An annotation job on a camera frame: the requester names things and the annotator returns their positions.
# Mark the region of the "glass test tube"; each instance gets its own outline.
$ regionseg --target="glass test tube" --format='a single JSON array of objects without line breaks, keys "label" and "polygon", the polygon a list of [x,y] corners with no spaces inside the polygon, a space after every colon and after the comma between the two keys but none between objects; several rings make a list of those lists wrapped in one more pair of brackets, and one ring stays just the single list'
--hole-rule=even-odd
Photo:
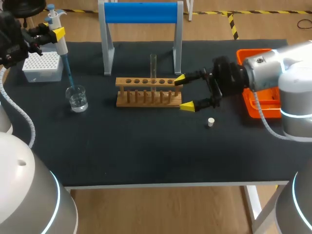
[{"label": "glass test tube", "polygon": [[[151,64],[151,83],[156,83],[156,70],[157,70],[157,55],[151,54],[150,55],[150,64]],[[156,92],[156,87],[151,87],[151,91]]]}]

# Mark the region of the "orange container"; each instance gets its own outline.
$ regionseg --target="orange container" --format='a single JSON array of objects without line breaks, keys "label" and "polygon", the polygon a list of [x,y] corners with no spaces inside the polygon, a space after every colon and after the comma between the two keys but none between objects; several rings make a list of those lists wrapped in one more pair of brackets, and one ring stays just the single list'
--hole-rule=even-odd
[{"label": "orange container", "polygon": [[[244,59],[249,56],[261,54],[271,49],[242,49],[236,53],[238,64],[242,65]],[[266,89],[257,92],[260,106],[265,118],[281,118],[280,112],[280,98],[278,87]],[[252,118],[260,118],[258,108],[255,103],[254,94],[250,89],[244,89],[243,97],[249,115]]]}]

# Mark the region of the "cable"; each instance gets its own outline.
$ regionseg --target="cable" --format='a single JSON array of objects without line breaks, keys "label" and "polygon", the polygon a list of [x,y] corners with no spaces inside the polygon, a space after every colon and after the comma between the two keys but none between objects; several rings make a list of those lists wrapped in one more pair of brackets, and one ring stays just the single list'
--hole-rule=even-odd
[{"label": "cable", "polygon": [[302,21],[307,21],[307,22],[309,22],[309,23],[312,24],[312,21],[311,21],[311,20],[309,20],[309,19],[302,19],[302,20],[299,20],[299,22],[297,23],[297,27],[298,27],[298,28],[300,28],[300,29],[311,29],[311,28],[312,28],[312,26],[311,26],[311,27],[301,27],[301,26],[299,26],[299,24],[300,24]]},{"label": "cable", "polygon": [[36,138],[36,130],[35,130],[34,123],[31,120],[31,118],[26,114],[26,112],[24,112],[19,106],[17,106],[17,104],[15,102],[13,102],[13,100],[8,96],[8,94],[4,90],[3,77],[4,77],[5,71],[6,71],[6,68],[2,67],[2,69],[0,71],[0,93],[2,94],[4,99],[7,100],[7,102],[10,103],[11,106],[13,106],[14,109],[16,109],[25,118],[25,120],[28,122],[29,127],[30,127],[30,131],[31,131],[31,137],[30,137],[30,142],[29,142],[28,146],[29,146],[29,148],[32,148],[34,143],[35,143],[35,138]]},{"label": "cable", "polygon": [[255,99],[255,102],[256,102],[256,105],[257,105],[257,108],[258,108],[261,120],[262,120],[265,128],[269,131],[269,133],[271,133],[274,137],[277,137],[277,138],[279,138],[281,140],[292,140],[292,139],[290,139],[287,136],[282,136],[282,135],[277,134],[276,132],[273,131],[273,129],[268,125],[268,122],[265,120],[265,117],[263,115],[263,112],[262,112],[262,109],[261,109],[261,106],[260,106],[260,102],[259,102],[257,93],[254,92],[253,95],[254,95],[254,99]]}]

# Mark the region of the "wooden test tube rack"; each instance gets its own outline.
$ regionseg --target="wooden test tube rack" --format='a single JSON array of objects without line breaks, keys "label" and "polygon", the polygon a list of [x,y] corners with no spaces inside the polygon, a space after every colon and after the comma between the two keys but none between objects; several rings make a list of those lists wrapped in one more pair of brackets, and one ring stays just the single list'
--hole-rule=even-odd
[{"label": "wooden test tube rack", "polygon": [[[174,85],[174,78],[116,78],[120,88],[117,107],[179,107],[182,103],[181,88]],[[174,88],[174,91],[130,91],[125,87],[161,87]]]}]

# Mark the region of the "wooden peg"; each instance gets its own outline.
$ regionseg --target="wooden peg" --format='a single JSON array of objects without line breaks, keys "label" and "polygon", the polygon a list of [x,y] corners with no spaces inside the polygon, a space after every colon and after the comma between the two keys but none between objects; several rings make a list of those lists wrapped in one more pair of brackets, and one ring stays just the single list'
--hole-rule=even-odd
[{"label": "wooden peg", "polygon": [[138,96],[138,94],[137,94],[137,89],[136,89],[136,92],[135,92],[136,103],[137,103],[137,96]]},{"label": "wooden peg", "polygon": [[171,90],[169,90],[168,92],[168,104],[170,103],[170,101],[171,101]]},{"label": "wooden peg", "polygon": [[179,92],[180,92],[180,87],[176,86],[175,87],[175,97],[177,97],[179,95]]},{"label": "wooden peg", "polygon": [[130,103],[130,90],[127,90],[127,103]]},{"label": "wooden peg", "polygon": [[152,103],[154,103],[154,99],[155,99],[155,90],[152,90]]},{"label": "wooden peg", "polygon": [[159,101],[160,103],[162,103],[162,98],[163,98],[164,94],[162,93],[162,90],[159,92]]},{"label": "wooden peg", "polygon": [[146,90],[144,90],[143,103],[146,103]]},{"label": "wooden peg", "polygon": [[120,86],[120,95],[123,97],[123,94],[124,94],[124,89],[123,89],[123,86]]}]

